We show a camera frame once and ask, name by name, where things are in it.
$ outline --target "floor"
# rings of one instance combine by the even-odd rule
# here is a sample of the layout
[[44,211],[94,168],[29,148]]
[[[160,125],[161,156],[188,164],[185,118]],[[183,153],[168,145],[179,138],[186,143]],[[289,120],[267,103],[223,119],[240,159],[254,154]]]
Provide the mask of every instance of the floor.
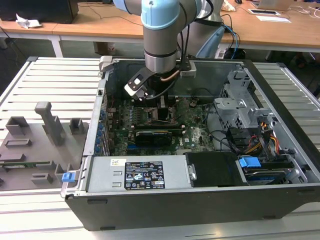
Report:
[[[17,74],[25,58],[29,56],[38,57],[55,57],[55,53],[51,42],[48,40],[40,39],[12,39],[8,42],[8,48],[6,50],[0,49],[0,92],[2,93],[14,76]],[[63,55],[66,58],[99,58],[100,55],[94,51],[94,45],[92,42],[85,41],[63,41]],[[116,55],[122,57],[140,57],[144,56],[143,45],[128,43],[116,43]],[[266,62],[265,57],[267,51],[264,50],[246,50],[246,59],[250,59],[253,62]],[[311,92],[314,92],[320,83],[320,67],[307,65],[300,69],[296,66],[295,53],[292,52],[274,52],[272,59],[274,62],[285,63],[292,73],[305,85]]]

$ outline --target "warning label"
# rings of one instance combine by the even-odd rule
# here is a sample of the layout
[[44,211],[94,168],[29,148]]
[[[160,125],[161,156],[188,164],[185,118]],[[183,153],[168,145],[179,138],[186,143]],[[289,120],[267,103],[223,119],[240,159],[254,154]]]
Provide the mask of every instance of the warning label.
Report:
[[124,177],[124,188],[126,190],[165,188],[162,161],[126,162]]

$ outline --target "circuit board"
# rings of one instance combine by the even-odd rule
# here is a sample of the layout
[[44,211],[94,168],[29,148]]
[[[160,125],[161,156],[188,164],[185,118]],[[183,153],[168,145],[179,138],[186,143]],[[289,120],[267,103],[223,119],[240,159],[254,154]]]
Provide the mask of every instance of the circuit board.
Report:
[[[108,122],[112,156],[183,155],[186,152],[213,151],[214,144],[206,131],[207,104],[197,104],[193,98],[182,98],[169,107],[168,121],[152,118],[155,107],[134,106],[134,102],[121,101],[111,110]],[[173,134],[170,146],[138,147],[133,126],[156,131],[157,126],[176,126],[182,134]]]

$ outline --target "laptop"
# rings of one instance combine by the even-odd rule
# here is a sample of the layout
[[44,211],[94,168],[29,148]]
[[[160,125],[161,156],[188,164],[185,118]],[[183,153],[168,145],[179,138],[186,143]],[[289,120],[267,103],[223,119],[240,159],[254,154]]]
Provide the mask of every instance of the laptop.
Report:
[[257,9],[268,10],[288,10],[294,0],[261,0],[260,2],[251,1]]

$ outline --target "motherboard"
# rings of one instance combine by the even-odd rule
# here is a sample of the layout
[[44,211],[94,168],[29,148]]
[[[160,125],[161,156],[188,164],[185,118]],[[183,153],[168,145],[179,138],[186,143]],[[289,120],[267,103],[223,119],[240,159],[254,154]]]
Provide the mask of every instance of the motherboard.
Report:
[[[197,98],[173,99],[165,120],[156,119],[156,107],[136,105],[129,100],[109,102],[112,104],[108,108],[107,125],[112,156],[183,155],[215,150],[206,128],[210,104],[202,104]],[[138,135],[143,134],[145,139],[153,133],[167,137],[166,141],[170,142],[162,142],[161,146],[141,146],[136,142]]]

